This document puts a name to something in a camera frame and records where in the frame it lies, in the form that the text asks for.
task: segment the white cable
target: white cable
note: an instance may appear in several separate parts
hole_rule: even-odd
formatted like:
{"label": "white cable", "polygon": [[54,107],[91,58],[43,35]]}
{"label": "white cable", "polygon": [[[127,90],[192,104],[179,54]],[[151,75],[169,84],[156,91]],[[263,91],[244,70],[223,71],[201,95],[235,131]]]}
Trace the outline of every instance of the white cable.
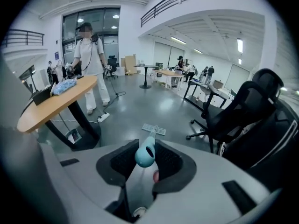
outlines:
{"label": "white cable", "polygon": [[[54,120],[54,119],[51,119],[51,121],[53,121],[53,122],[63,122],[62,120]],[[78,121],[76,121],[76,120],[68,120],[68,119],[64,119],[64,121],[78,122]],[[95,124],[97,124],[98,121],[97,121],[97,122],[95,122],[95,121],[89,121],[89,123],[95,123]]]}

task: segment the black box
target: black box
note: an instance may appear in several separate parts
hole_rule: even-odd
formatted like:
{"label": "black box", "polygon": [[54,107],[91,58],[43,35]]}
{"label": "black box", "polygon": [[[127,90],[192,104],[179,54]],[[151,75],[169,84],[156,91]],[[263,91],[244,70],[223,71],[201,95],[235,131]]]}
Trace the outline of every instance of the black box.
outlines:
{"label": "black box", "polygon": [[50,98],[51,97],[51,89],[52,89],[52,86],[42,90],[42,91],[39,91],[38,93],[36,93],[32,99],[34,101],[34,103],[36,105],[39,105],[40,103],[42,103],[43,101],[45,101],[46,99]]}

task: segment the black cap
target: black cap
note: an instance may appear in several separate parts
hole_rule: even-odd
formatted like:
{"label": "black cap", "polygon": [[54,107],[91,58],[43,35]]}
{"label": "black cap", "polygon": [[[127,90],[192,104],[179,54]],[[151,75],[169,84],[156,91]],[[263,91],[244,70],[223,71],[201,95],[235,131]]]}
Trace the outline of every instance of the black cap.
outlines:
{"label": "black cap", "polygon": [[79,32],[85,32],[86,29],[88,29],[88,31],[93,30],[93,27],[89,22],[84,22],[82,25],[80,25],[76,28],[76,30],[79,30]]}

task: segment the gray floor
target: gray floor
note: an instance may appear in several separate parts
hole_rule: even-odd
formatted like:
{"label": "gray floor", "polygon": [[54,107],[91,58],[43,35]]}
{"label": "gray floor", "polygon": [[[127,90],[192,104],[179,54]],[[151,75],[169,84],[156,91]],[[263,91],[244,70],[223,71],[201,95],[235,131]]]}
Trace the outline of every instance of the gray floor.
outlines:
{"label": "gray floor", "polygon": [[[197,124],[191,125],[190,120],[205,121],[200,117],[201,111],[184,101],[179,95],[157,83],[153,83],[151,89],[139,88],[139,85],[144,82],[143,75],[121,76],[112,82],[117,92],[125,91],[127,94],[117,98],[106,109],[110,113],[110,117],[100,124],[102,136],[97,147],[117,144],[121,140],[140,139],[142,142],[149,135],[149,132],[142,130],[143,124],[147,123],[166,129],[166,135],[157,135],[157,139],[209,152],[208,137],[185,139],[186,135],[197,133],[200,130]],[[106,80],[105,83],[112,100],[115,95],[111,83],[109,80]],[[97,121],[97,116],[100,114],[99,109],[103,109],[98,88],[94,89],[94,94],[98,107],[91,116],[86,115],[89,121]],[[86,113],[85,97],[78,100],[78,103]],[[74,120],[68,109],[63,110],[60,114],[63,119]],[[62,133],[67,133],[67,128],[62,122],[53,123]],[[77,122],[66,123],[69,128],[78,126]],[[51,145],[56,153],[71,152],[46,126],[39,129],[38,135],[38,140]]]}

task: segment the blue plastic bag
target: blue plastic bag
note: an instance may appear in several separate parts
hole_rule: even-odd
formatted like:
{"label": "blue plastic bag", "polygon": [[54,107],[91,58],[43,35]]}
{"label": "blue plastic bag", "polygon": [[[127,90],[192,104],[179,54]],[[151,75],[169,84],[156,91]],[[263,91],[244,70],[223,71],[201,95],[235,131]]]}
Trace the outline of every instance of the blue plastic bag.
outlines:
{"label": "blue plastic bag", "polygon": [[75,84],[77,84],[76,79],[67,79],[65,81],[59,82],[53,90],[53,95],[61,95]]}

